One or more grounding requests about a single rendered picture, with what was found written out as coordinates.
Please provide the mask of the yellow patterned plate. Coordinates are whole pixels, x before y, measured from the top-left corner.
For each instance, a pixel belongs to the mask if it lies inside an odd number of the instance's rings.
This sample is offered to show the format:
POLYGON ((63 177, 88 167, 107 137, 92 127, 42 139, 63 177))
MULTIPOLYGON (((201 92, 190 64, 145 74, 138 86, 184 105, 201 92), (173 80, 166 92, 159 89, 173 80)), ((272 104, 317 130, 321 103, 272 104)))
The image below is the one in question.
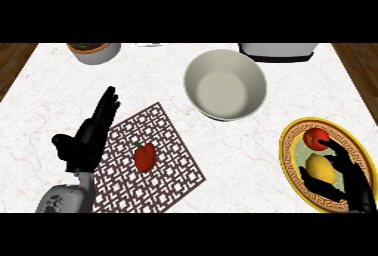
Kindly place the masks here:
POLYGON ((305 143, 305 133, 312 128, 327 131, 330 138, 348 149, 351 159, 359 164, 370 182, 374 197, 378 201, 378 170, 364 145, 349 131, 331 121, 309 117, 300 118, 290 123, 284 129, 280 140, 280 159, 289 182, 306 203, 321 212, 346 213, 349 204, 346 200, 334 202, 331 199, 311 192, 305 186, 299 167, 306 166, 306 160, 312 154, 334 155, 331 149, 325 151, 312 150, 305 143))

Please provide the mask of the white appliance with black band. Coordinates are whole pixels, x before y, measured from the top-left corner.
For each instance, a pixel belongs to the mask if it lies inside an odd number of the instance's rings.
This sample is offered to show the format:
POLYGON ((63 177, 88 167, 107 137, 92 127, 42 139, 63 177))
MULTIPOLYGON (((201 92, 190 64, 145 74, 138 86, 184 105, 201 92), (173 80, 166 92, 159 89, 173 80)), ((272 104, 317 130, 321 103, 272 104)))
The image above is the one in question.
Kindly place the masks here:
POLYGON ((240 43, 240 52, 256 62, 306 62, 314 56, 318 43, 240 43))

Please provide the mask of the red tomato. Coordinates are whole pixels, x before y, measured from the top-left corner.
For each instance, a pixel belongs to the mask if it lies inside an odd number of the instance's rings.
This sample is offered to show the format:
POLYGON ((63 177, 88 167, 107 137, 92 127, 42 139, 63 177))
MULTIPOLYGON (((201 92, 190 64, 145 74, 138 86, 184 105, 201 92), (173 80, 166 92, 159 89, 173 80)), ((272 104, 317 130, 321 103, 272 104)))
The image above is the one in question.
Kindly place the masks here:
POLYGON ((324 151, 328 149, 328 147, 320 143, 321 140, 330 140, 327 131, 321 128, 309 129, 305 133, 303 141, 306 146, 315 151, 324 151))

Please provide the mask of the white bowl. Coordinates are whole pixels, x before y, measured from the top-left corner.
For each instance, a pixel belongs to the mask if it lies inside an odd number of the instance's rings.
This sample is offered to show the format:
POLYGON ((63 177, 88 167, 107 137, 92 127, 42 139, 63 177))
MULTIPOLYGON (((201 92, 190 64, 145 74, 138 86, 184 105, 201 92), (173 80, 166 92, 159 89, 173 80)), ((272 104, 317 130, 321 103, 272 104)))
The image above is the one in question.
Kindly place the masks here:
POLYGON ((256 62, 240 52, 216 49, 191 61, 184 85, 200 112, 221 121, 249 117, 262 107, 268 82, 256 62))

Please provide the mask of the white plant pot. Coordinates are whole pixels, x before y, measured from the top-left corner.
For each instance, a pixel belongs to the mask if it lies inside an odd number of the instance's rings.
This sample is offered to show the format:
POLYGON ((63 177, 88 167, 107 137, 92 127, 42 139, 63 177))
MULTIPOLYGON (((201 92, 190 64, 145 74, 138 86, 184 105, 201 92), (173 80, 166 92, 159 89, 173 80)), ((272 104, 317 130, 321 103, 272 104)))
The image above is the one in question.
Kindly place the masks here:
POLYGON ((101 65, 108 62, 119 54, 122 49, 120 43, 105 43, 95 49, 79 50, 69 46, 79 61, 88 65, 101 65))

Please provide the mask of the brown lattice placemat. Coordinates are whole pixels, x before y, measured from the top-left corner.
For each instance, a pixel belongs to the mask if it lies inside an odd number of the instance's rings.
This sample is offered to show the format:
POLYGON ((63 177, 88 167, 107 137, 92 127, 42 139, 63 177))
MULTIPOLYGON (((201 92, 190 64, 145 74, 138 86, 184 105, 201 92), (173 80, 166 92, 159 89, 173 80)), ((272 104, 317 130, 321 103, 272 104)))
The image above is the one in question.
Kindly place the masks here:
POLYGON ((95 171, 95 213, 163 213, 206 181, 160 102, 110 130, 95 171), (154 168, 141 173, 135 143, 156 147, 154 168))

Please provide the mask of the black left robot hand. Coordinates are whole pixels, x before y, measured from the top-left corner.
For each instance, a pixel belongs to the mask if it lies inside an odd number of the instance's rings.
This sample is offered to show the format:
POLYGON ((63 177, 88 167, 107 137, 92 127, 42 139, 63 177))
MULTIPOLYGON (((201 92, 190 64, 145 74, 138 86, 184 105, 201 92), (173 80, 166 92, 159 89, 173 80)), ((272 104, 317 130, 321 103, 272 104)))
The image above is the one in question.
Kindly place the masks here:
POLYGON ((119 107, 119 95, 116 88, 110 86, 101 97, 94 115, 85 120, 76 136, 57 134, 52 137, 58 157, 67 162, 67 172, 95 172, 104 155, 110 127, 119 107))

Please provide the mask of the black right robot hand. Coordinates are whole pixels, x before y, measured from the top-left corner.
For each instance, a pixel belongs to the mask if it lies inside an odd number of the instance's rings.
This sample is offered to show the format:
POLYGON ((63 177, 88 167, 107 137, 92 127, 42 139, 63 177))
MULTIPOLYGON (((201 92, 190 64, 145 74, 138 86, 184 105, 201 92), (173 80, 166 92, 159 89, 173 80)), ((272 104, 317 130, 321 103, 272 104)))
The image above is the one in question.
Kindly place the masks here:
POLYGON ((300 167, 302 179, 309 191, 336 202, 345 199, 352 213, 377 213, 374 193, 359 164, 352 162, 348 150, 333 139, 328 141, 318 140, 318 142, 336 152, 336 156, 327 155, 325 158, 343 174, 345 191, 340 191, 325 181, 314 178, 306 168, 300 167))

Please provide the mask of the red bell pepper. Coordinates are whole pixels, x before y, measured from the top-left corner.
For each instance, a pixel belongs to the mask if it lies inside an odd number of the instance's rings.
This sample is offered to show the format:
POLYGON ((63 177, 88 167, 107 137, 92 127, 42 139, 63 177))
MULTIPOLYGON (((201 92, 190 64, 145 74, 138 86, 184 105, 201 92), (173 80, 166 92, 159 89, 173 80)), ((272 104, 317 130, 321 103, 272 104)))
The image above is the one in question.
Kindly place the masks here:
POLYGON ((157 151, 153 143, 142 145, 139 142, 135 143, 138 147, 133 160, 136 164, 138 171, 141 173, 148 172, 157 163, 157 151))

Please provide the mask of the yellow lemon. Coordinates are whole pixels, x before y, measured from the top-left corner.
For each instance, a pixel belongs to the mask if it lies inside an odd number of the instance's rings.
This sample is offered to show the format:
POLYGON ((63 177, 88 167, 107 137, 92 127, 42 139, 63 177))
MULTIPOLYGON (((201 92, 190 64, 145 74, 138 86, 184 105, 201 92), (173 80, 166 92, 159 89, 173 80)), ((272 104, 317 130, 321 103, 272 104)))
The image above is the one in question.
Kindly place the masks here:
POLYGON ((330 160, 318 155, 312 154, 306 160, 306 169, 309 175, 318 180, 334 184, 337 180, 337 174, 334 170, 334 166, 330 160))

